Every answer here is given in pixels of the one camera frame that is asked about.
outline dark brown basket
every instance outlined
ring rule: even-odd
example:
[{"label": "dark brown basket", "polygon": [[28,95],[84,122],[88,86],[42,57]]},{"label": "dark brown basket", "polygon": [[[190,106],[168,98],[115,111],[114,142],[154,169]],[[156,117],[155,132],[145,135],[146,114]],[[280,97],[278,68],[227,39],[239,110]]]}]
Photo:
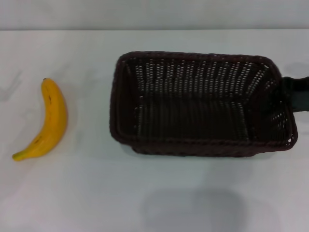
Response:
[{"label": "dark brown basket", "polygon": [[260,56],[130,52],[116,65],[110,130],[143,154],[248,157],[297,141],[276,65]]}]

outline white wall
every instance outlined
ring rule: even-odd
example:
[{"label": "white wall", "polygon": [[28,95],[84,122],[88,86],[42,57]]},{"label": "white wall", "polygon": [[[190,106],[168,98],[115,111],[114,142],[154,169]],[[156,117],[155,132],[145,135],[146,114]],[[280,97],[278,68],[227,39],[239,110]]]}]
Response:
[{"label": "white wall", "polygon": [[308,0],[0,0],[0,29],[309,28]]}]

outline woven basket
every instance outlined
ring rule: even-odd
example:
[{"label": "woven basket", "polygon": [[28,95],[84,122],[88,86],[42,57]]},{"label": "woven basket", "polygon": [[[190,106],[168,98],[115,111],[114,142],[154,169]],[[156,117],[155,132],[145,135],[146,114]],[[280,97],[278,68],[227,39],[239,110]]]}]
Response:
[{"label": "woven basket", "polygon": [[116,65],[111,134],[143,154],[248,157],[288,150],[297,128],[282,80],[260,56],[130,52]]}]

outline white tabletop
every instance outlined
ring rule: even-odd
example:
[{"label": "white tabletop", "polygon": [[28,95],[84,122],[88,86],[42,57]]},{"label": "white tabletop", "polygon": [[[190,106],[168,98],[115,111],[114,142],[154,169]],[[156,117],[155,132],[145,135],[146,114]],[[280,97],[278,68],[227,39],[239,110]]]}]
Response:
[{"label": "white tabletop", "polygon": [[[309,231],[309,113],[295,114],[285,152],[135,154],[109,132],[114,66],[135,50],[262,55],[309,75],[309,30],[0,32],[0,231]],[[42,126],[46,77],[66,98],[68,129],[48,155],[14,162]]]}]

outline banana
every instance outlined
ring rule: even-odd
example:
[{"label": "banana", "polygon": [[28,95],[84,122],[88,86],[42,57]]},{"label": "banana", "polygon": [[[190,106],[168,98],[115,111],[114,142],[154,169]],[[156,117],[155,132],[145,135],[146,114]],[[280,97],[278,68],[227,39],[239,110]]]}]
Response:
[{"label": "banana", "polygon": [[39,134],[22,151],[13,154],[15,161],[45,155],[61,140],[67,127],[67,109],[60,88],[50,78],[41,85],[45,104],[45,121]]}]

